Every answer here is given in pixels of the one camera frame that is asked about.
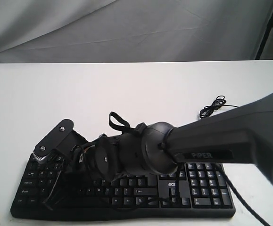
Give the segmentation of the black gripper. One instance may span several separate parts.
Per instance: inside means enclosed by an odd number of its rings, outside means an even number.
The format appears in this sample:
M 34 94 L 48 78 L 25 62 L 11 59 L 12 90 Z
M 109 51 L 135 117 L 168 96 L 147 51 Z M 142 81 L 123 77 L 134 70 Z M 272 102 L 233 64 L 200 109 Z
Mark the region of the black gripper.
M 72 184 L 90 184 L 96 179 L 111 182 L 118 178 L 120 160 L 115 140 L 102 135 L 91 142 L 73 144 L 42 204 L 49 210 L 55 210 L 71 197 L 74 188 Z

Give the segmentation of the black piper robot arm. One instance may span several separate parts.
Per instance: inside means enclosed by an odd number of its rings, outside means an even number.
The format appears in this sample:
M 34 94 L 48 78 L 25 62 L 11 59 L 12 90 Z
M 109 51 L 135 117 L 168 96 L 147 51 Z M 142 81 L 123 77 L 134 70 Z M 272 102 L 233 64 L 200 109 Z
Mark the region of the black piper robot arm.
M 253 103 L 181 127 L 167 122 L 136 127 L 109 114 L 117 136 L 78 143 L 54 128 L 45 141 L 50 156 L 64 157 L 61 172 L 44 204 L 54 209 L 70 186 L 97 178 L 113 181 L 127 175 L 169 174 L 187 162 L 254 164 L 273 185 L 273 93 Z

